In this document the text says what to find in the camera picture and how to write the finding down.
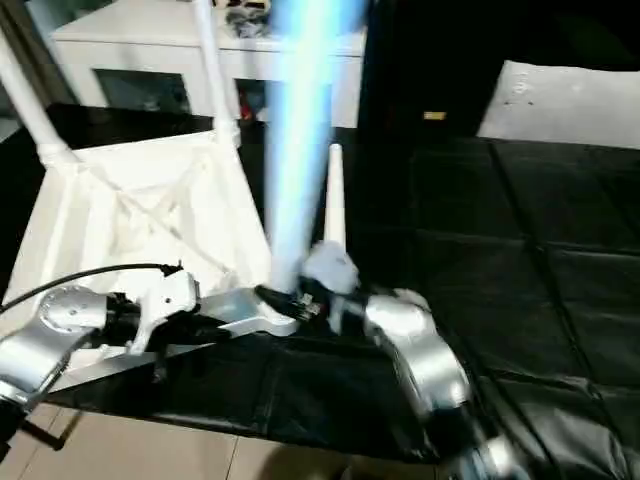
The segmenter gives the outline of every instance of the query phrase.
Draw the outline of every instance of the white pole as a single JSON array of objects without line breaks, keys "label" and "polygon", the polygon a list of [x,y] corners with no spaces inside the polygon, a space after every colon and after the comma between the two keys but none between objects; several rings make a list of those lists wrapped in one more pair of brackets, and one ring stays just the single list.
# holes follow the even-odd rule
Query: white pole
[{"label": "white pole", "polygon": [[18,59],[11,50],[7,37],[0,28],[0,80],[18,111],[22,122],[36,143],[40,161],[52,164],[59,161],[77,161],[74,153],[58,136],[38,96],[24,75]]},{"label": "white pole", "polygon": [[324,215],[324,239],[347,249],[344,219],[344,174],[342,147],[334,143],[329,147],[329,174],[327,175],[327,206]]},{"label": "white pole", "polygon": [[211,0],[194,0],[194,9],[200,48],[204,57],[205,70],[209,81],[209,95],[213,107],[213,129],[219,140],[228,139],[240,146],[240,129],[231,116],[225,96],[225,79],[218,54],[216,37],[216,16]]}]

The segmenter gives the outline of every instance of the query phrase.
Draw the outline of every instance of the black cable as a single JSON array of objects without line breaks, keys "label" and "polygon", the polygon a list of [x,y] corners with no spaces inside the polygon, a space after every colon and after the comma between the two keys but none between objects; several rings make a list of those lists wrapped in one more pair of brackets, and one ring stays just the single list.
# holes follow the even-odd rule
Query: black cable
[{"label": "black cable", "polygon": [[33,290],[29,290],[26,293],[14,298],[13,300],[8,301],[4,305],[0,305],[0,315],[2,315],[7,310],[12,309],[16,305],[20,305],[22,302],[29,300],[36,295],[49,290],[54,287],[58,287],[64,283],[72,282],[79,278],[90,277],[92,275],[99,275],[101,273],[107,272],[118,272],[121,270],[150,270],[156,269],[160,270],[164,275],[170,275],[171,273],[175,273],[179,271],[182,267],[176,267],[173,265],[163,265],[161,263],[125,263],[122,265],[110,265],[108,267],[100,267],[93,268],[91,270],[85,270],[82,272],[72,273],[71,275],[66,275],[64,277],[58,278],[57,280],[53,280],[49,283],[45,283],[44,285],[40,285]]}]

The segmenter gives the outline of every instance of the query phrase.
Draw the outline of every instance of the floor tile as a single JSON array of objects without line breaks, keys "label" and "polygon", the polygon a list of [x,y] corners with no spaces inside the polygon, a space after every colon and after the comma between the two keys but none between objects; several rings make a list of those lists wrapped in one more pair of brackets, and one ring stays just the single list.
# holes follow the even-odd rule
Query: floor tile
[{"label": "floor tile", "polygon": [[[60,408],[42,404],[29,416],[39,427],[48,429]],[[9,442],[11,450],[0,463],[0,480],[18,480],[38,449],[38,442],[25,433],[18,432]]]},{"label": "floor tile", "polygon": [[[63,409],[53,433],[61,434],[74,413]],[[37,450],[21,480],[224,480],[236,441],[233,435],[85,414],[62,451]]]},{"label": "floor tile", "polygon": [[435,480],[429,465],[350,456],[255,438],[238,439],[227,480]]},{"label": "floor tile", "polygon": [[347,461],[340,453],[240,437],[227,480],[337,479]]},{"label": "floor tile", "polygon": [[352,457],[348,480],[435,480],[431,465],[408,465],[368,457]]}]

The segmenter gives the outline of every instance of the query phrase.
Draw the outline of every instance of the black fabric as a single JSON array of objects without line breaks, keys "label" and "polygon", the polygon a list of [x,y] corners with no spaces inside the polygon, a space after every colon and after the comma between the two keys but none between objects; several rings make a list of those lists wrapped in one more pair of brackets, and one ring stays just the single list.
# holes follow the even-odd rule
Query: black fabric
[{"label": "black fabric", "polygon": [[[78,107],[52,114],[75,147],[210,126],[204,118]],[[253,126],[242,133],[243,165],[262,209],[263,132]],[[480,139],[366,148],[353,143],[352,132],[337,136],[345,146],[349,251],[362,277],[428,298],[474,373],[478,400],[503,419],[536,478],[562,477],[510,402],[535,426],[564,478],[640,474],[640,153]],[[11,164],[26,179],[9,213],[15,230],[3,236],[16,246],[42,175],[34,153],[23,132],[0,145],[2,158],[21,160]],[[7,265],[14,252],[3,252]],[[481,364],[490,376],[475,375]],[[306,328],[288,338],[253,335],[170,359],[168,378],[154,384],[145,366],[49,401],[434,460],[390,362],[366,343]]]}]

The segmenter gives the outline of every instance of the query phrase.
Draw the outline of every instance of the white plastic bracket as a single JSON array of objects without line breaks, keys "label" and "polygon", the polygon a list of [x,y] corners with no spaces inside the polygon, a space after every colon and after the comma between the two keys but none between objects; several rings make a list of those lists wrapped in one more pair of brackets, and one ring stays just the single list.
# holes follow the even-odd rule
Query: white plastic bracket
[{"label": "white plastic bracket", "polygon": [[128,353],[144,353],[153,331],[167,323],[168,317],[178,312],[189,312],[196,307],[198,286],[193,276],[185,270],[162,279],[140,301],[140,325],[136,338],[129,345]]}]

